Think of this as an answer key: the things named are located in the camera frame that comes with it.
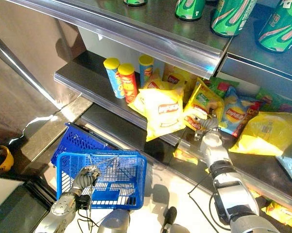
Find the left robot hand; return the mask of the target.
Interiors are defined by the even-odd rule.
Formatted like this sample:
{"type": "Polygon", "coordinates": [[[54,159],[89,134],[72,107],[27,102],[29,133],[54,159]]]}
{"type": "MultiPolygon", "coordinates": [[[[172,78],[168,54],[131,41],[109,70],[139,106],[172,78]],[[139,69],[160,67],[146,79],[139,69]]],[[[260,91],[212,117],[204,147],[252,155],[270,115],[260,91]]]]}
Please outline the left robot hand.
{"type": "Polygon", "coordinates": [[[74,192],[80,196],[85,188],[95,185],[95,182],[100,175],[101,171],[95,165],[83,167],[74,178],[70,192],[74,192]]]}

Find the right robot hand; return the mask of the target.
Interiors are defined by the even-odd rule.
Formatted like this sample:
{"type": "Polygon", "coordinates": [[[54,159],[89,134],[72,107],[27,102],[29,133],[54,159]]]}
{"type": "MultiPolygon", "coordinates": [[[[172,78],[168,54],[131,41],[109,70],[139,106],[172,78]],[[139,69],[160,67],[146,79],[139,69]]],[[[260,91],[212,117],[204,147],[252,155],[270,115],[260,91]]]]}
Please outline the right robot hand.
{"type": "Polygon", "coordinates": [[[216,116],[213,116],[212,118],[208,118],[208,119],[195,117],[195,119],[200,125],[200,128],[197,129],[194,133],[194,137],[193,137],[194,141],[200,141],[202,137],[207,133],[216,133],[220,135],[219,121],[216,116]]]}

